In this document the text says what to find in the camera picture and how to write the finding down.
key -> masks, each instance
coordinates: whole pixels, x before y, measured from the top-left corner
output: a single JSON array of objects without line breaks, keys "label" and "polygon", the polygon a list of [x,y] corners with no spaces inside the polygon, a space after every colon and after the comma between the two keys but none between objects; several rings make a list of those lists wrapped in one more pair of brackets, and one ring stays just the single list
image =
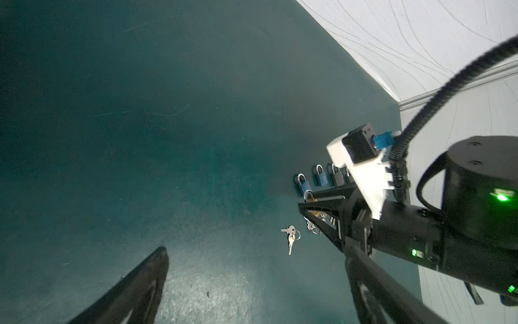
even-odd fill
[{"label": "key", "polygon": [[282,229],[281,232],[288,233],[289,236],[295,238],[295,227],[293,225],[290,225],[287,229]]},{"label": "key", "polygon": [[315,227],[315,224],[313,224],[312,222],[309,221],[309,219],[307,219],[306,217],[304,217],[304,219],[306,220],[306,222],[308,223],[308,230],[310,230],[311,232],[313,232],[313,234],[318,234],[318,230],[316,229]]},{"label": "key", "polygon": [[288,248],[288,255],[291,255],[291,248],[293,247],[293,242],[295,242],[295,234],[288,236],[288,241],[290,242],[290,247]]}]

white fabric backdrop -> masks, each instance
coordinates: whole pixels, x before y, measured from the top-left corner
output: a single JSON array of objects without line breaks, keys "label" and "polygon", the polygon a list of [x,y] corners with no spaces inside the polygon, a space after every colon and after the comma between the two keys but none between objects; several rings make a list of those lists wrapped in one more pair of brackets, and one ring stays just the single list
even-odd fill
[{"label": "white fabric backdrop", "polygon": [[518,34],[517,0],[297,1],[397,101]]}]

teal table surface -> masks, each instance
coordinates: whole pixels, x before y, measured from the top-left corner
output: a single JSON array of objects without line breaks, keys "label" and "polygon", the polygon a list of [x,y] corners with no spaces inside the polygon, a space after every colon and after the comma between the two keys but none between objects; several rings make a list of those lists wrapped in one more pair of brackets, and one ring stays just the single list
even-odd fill
[{"label": "teal table surface", "polygon": [[0,39],[2,323],[66,322],[161,245],[156,323],[358,322],[293,179],[399,111],[297,2],[12,1]]}]

key ring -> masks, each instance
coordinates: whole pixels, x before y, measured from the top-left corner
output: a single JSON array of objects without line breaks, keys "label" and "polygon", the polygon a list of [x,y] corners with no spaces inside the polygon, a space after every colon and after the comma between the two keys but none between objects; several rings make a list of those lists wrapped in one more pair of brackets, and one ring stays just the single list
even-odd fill
[{"label": "key ring", "polygon": [[310,230],[311,232],[313,232],[313,234],[318,234],[319,231],[316,229],[316,226],[315,224],[313,224],[312,222],[309,221],[309,219],[307,219],[306,217],[304,217],[304,219],[306,220],[306,222],[308,222],[308,230]]}]

padlock shackle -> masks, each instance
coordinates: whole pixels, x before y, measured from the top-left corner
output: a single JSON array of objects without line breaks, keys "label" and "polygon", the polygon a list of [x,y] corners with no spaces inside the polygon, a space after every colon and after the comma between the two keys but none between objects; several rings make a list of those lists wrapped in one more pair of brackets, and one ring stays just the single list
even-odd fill
[{"label": "padlock shackle", "polygon": [[313,195],[313,191],[308,190],[304,193],[304,201],[308,202],[308,198],[306,198],[306,194],[310,194],[312,199],[315,199],[315,196]]},{"label": "padlock shackle", "polygon": [[304,181],[307,181],[307,180],[306,180],[306,176],[305,176],[304,174],[299,173],[299,174],[297,175],[297,182],[298,182],[298,185],[299,185],[299,186],[302,186],[302,181],[300,181],[300,177],[302,177],[302,178],[304,179]]},{"label": "padlock shackle", "polygon": [[316,174],[321,174],[321,173],[324,173],[324,168],[322,167],[322,165],[320,164],[317,164],[316,167],[315,167],[315,170],[316,170]]},{"label": "padlock shackle", "polygon": [[338,171],[335,171],[335,168],[337,168],[337,169],[338,169],[338,171],[340,171],[340,170],[341,170],[339,167],[335,166],[335,164],[334,164],[334,163],[332,163],[332,164],[331,164],[331,171],[332,171],[332,173],[333,173],[333,174],[336,174],[336,173],[338,172]]}]

